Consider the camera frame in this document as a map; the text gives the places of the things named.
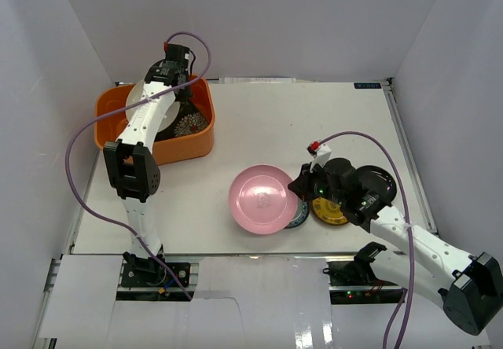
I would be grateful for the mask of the pink round plate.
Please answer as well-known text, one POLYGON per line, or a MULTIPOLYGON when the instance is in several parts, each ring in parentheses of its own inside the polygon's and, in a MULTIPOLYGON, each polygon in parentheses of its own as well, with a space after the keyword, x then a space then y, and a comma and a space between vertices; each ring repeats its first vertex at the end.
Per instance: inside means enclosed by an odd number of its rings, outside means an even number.
POLYGON ((249 233, 270 235, 284 229, 296 216, 299 198, 288 188, 292 178, 271 165, 243 170, 229 188, 229 210, 249 233))

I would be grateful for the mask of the black floral square plate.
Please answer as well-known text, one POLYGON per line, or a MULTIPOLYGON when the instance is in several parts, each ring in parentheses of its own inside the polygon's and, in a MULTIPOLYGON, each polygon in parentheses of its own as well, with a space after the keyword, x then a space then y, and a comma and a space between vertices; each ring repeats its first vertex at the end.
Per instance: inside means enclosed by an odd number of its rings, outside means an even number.
POLYGON ((166 141, 172 138, 197 134, 206 129, 209 122, 203 113, 192 103, 176 101, 163 118, 156 134, 155 141, 166 141))

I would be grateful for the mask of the blue floral round plate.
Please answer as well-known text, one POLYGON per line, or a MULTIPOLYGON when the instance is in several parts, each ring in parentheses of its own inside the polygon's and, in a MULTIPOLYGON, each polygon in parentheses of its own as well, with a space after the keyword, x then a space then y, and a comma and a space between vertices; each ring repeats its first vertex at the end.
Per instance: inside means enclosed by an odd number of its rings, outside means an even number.
POLYGON ((305 223, 310 214, 309 204, 307 202, 299 202, 296 214, 292 221, 285 227, 286 230, 295 229, 305 223))

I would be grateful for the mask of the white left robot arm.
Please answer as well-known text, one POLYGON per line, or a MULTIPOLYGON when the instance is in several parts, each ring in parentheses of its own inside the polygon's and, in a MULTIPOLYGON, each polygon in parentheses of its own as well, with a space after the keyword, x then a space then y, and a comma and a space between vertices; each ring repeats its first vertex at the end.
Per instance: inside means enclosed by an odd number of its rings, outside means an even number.
POLYGON ((159 131, 174 122, 180 105, 192 96, 189 87, 154 96, 189 81, 191 50, 165 44, 164 59, 150 67, 145 78, 130 91, 126 105, 142 104, 127 113, 127 125, 118 138, 103 148, 111 187, 116 190, 127 213, 131 234, 130 253, 140 258, 158 255, 162 248, 149 198, 160 186, 160 170, 153 158, 153 144, 159 131))

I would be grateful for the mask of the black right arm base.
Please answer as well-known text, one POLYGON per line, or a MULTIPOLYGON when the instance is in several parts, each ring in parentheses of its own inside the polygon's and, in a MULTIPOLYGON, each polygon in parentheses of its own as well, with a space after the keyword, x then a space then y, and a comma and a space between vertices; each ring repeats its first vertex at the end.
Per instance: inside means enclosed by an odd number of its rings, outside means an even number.
POLYGON ((327 262, 323 274, 329 277, 332 304, 396 303, 402 289, 376 277, 370 265, 386 247, 376 242, 367 244, 349 261, 327 262))

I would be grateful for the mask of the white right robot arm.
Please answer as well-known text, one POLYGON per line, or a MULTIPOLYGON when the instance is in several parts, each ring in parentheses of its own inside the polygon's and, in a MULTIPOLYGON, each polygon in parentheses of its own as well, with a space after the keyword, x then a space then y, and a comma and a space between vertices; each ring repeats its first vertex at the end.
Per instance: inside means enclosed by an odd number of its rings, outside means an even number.
POLYGON ((393 205, 397 183, 384 169, 354 168, 335 158, 325 166, 304 164, 288 189, 303 201, 317 198, 340 206, 347 221, 406 253, 414 261, 372 242, 354 257, 355 277, 364 285, 377 280, 402 287, 413 271, 413 292, 437 305, 461 331, 478 336, 502 309, 502 272, 486 252, 455 248, 418 225, 410 225, 393 205))

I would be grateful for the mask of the cream round plate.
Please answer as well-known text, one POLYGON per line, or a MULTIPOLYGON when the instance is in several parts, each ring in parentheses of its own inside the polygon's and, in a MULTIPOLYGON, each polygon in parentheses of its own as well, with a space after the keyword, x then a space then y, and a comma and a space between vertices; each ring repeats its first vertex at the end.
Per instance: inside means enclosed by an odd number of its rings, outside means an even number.
MULTIPOLYGON (((143 98, 143 94, 145 92, 144 85, 145 85, 144 81, 140 81, 134 85, 134 87, 127 96, 126 106, 132 105, 143 98)), ((180 112, 180 108, 181 103, 179 101, 175 101, 169 107, 169 109, 164 114, 161 124, 159 126, 158 129, 159 133, 162 132, 163 130, 166 130, 175 121, 180 112)))

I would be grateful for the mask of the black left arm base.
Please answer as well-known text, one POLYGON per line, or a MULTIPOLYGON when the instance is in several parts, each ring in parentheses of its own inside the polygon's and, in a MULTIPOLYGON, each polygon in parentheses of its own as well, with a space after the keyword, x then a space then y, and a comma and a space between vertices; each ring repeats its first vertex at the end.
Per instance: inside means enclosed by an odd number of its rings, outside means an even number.
POLYGON ((146 259, 123 253, 117 299, 122 301, 189 301, 183 288, 190 284, 191 264, 170 263, 159 254, 161 266, 152 257, 146 259))

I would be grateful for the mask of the yellow patterned round plate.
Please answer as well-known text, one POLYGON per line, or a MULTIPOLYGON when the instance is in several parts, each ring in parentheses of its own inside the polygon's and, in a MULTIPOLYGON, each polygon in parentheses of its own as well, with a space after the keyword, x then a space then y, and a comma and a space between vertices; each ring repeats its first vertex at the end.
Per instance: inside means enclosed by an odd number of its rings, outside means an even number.
POLYGON ((339 227, 348 224, 340 206, 330 200, 317 198, 310 202, 310 209, 314 217, 326 225, 339 227))

